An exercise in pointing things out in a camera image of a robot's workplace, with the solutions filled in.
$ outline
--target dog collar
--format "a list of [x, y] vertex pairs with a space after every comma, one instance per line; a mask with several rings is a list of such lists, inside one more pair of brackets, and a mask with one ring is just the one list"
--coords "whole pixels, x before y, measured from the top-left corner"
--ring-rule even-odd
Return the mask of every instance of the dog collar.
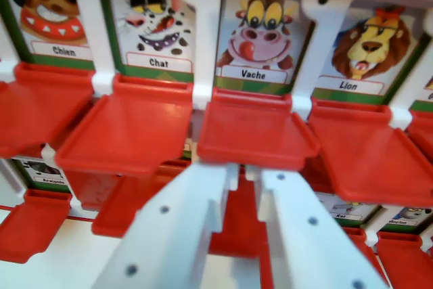
[[176, 32], [173, 34], [166, 35], [163, 39], [159, 39], [159, 40], [150, 40], [141, 35], [139, 35], [139, 37], [141, 40], [143, 40], [145, 44], [150, 45], [151, 47], [163, 48], [163, 47], [169, 47], [173, 45], [179, 38], [179, 33]]
[[73, 41], [85, 37], [83, 26], [77, 17], [68, 18], [63, 22], [50, 22], [23, 8], [21, 23], [49, 41]]

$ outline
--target cartoon dog card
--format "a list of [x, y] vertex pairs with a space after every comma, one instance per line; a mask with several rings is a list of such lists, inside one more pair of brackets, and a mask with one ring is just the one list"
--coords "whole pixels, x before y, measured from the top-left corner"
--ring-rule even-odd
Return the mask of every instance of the cartoon dog card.
[[[110, 0], [124, 73], [192, 81], [196, 15], [183, 0]], [[176, 72], [187, 73], [186, 78]]]
[[217, 85], [261, 93], [287, 89], [309, 24], [300, 18], [299, 0], [224, 0]]
[[31, 53], [91, 60], [77, 0], [9, 0]]
[[[420, 9], [355, 1], [334, 41], [317, 87], [382, 98], [421, 37], [422, 16]], [[322, 93], [316, 91], [314, 96], [323, 98]]]

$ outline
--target white plastic post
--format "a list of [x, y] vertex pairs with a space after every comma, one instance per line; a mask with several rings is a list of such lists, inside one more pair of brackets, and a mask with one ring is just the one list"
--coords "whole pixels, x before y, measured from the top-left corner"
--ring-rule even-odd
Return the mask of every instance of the white plastic post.
[[[433, 35], [433, 8], [430, 8], [424, 16], [424, 30]], [[392, 118], [389, 123], [392, 128], [405, 130], [412, 122], [412, 114], [409, 109], [423, 89], [432, 78], [433, 43], [427, 46], [422, 57], [413, 67], [406, 81], [400, 86], [395, 96], [389, 103]]]
[[309, 117], [311, 94], [351, 2], [352, 0], [327, 0], [320, 4], [319, 0], [301, 1], [304, 13], [316, 22], [292, 90], [292, 111], [299, 113], [304, 120]]
[[430, 226], [428, 226], [426, 230], [420, 233], [419, 236], [422, 239], [421, 249], [423, 252], [427, 252], [429, 249], [431, 249], [431, 247], [433, 247], [433, 241], [432, 241], [433, 223]]
[[112, 83], [116, 69], [114, 67], [101, 0], [77, 1], [96, 70], [92, 78], [95, 96], [109, 95], [113, 92]]
[[274, 288], [388, 288], [299, 173], [263, 169], [256, 183]]
[[80, 218], [87, 218], [87, 219], [96, 218], [97, 211], [90, 211], [82, 208], [81, 201], [75, 196], [74, 190], [71, 188], [68, 178], [66, 177], [63, 170], [55, 163], [54, 161], [55, 150], [52, 147], [50, 147], [48, 143], [45, 144], [45, 147], [42, 149], [41, 156], [45, 164], [60, 171], [63, 179], [68, 185], [69, 191], [72, 194], [72, 199], [70, 201], [69, 215], [73, 217], [80, 217]]
[[381, 230], [389, 220], [397, 216], [402, 209], [402, 206], [383, 205], [381, 209], [362, 226], [367, 236], [365, 239], [367, 246], [373, 247], [378, 243], [378, 231]]
[[0, 16], [0, 81], [10, 83], [15, 80], [14, 68], [20, 62], [14, 44]]
[[27, 187], [6, 159], [0, 159], [0, 205], [14, 207], [23, 203]]
[[193, 108], [205, 110], [212, 98], [221, 0], [184, 0], [196, 10], [196, 41], [193, 59]]
[[199, 288], [234, 173], [200, 162], [185, 169], [136, 214], [93, 289]]

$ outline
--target lion mane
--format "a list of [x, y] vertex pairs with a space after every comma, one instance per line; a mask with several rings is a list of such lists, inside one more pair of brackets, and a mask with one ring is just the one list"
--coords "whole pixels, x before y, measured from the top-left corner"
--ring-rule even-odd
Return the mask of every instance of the lion mane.
[[[363, 33], [363, 25], [364, 22], [360, 22], [355, 27], [347, 30], [338, 42], [332, 56], [332, 65], [339, 73], [343, 74], [349, 79], [352, 78], [352, 74], [350, 72], [350, 59], [347, 56], [347, 53], [352, 45], [354, 45], [361, 37], [361, 34]], [[411, 43], [409, 29], [402, 20], [398, 21], [398, 29], [403, 31], [403, 35], [397, 38], [395, 34], [389, 40], [390, 49], [385, 60], [378, 63], [374, 68], [366, 72], [361, 79], [366, 79], [371, 76], [384, 73], [393, 66], [397, 65], [404, 58]], [[351, 39], [350, 35], [354, 31], [357, 31], [357, 36]]]

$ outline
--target dog ear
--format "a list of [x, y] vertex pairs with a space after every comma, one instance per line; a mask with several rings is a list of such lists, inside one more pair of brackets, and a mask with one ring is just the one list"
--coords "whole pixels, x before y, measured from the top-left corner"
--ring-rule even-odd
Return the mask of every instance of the dog ear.
[[24, 7], [24, 3], [26, 2], [26, 0], [14, 0], [14, 1], [20, 7]]

